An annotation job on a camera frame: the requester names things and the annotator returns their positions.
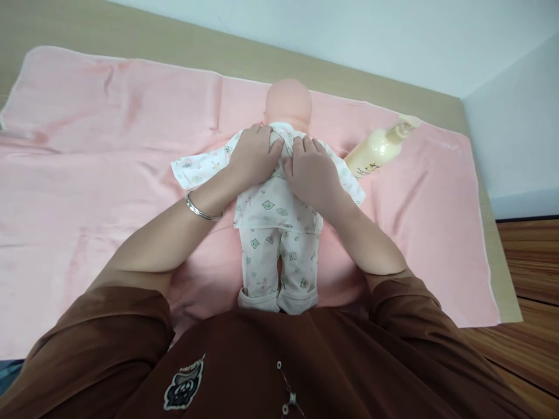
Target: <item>lotion bottle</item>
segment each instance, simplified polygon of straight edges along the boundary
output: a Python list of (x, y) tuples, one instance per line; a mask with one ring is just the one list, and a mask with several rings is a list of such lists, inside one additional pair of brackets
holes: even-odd
[(344, 159), (349, 170), (361, 179), (395, 159), (402, 151), (402, 142), (408, 134), (421, 125), (415, 116), (400, 115), (400, 120), (387, 130), (377, 129), (369, 138), (358, 144)]

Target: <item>brown shirt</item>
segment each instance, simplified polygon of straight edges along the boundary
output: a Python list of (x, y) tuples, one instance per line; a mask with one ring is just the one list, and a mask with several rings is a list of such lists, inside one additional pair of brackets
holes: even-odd
[(0, 417), (534, 417), (417, 278), (378, 285), (369, 319), (235, 310), (168, 351), (172, 338), (159, 293), (90, 291), (37, 342)]

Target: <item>silver bracelet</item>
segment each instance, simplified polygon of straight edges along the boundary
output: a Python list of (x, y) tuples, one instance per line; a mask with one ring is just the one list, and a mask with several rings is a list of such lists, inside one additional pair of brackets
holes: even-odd
[(192, 212), (194, 212), (196, 215), (208, 220), (208, 221), (217, 221), (219, 219), (221, 219), (221, 217), (223, 217), (223, 211), (221, 211), (221, 215), (219, 217), (214, 217), (211, 215), (207, 215), (205, 212), (201, 212), (198, 208), (196, 208), (194, 206), (194, 204), (192, 203), (192, 201), (190, 200), (190, 198), (188, 197), (188, 195), (190, 195), (192, 191), (188, 191), (185, 195), (185, 201), (186, 201), (186, 205), (188, 205), (188, 207), (190, 208), (190, 210)]

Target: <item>baby doll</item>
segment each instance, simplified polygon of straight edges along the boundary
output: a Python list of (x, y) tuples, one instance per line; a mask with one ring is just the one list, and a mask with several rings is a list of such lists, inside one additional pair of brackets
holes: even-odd
[[(301, 314), (318, 303), (316, 278), (323, 219), (291, 193), (282, 168), (283, 157), (293, 153), (294, 138), (306, 135), (311, 114), (310, 92), (299, 81), (280, 80), (268, 90), (264, 124), (273, 129), (270, 145), (281, 137), (284, 149), (268, 180), (237, 198), (233, 226), (239, 229), (243, 250), (240, 307), (266, 311), (281, 308), (288, 314)], [(241, 132), (219, 150), (173, 162), (171, 166), (181, 186), (184, 189), (199, 186), (226, 166)], [(321, 144), (336, 164), (342, 187), (359, 205), (365, 199), (359, 183), (345, 162), (328, 145)]]

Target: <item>pink towel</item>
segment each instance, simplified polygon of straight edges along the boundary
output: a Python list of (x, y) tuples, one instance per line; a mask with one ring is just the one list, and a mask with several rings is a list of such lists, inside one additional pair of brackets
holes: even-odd
[[(116, 248), (183, 191), (169, 163), (213, 150), (260, 122), (268, 85), (143, 60), (39, 47), (0, 114), (0, 359), (24, 357)], [(310, 133), (344, 157), (398, 114), (313, 92)], [(361, 181), (362, 210), (461, 327), (499, 321), (489, 282), (468, 139), (424, 124), (402, 154)], [(236, 305), (239, 233), (229, 208), (177, 272), (174, 325)], [(325, 225), (321, 306), (365, 283)]]

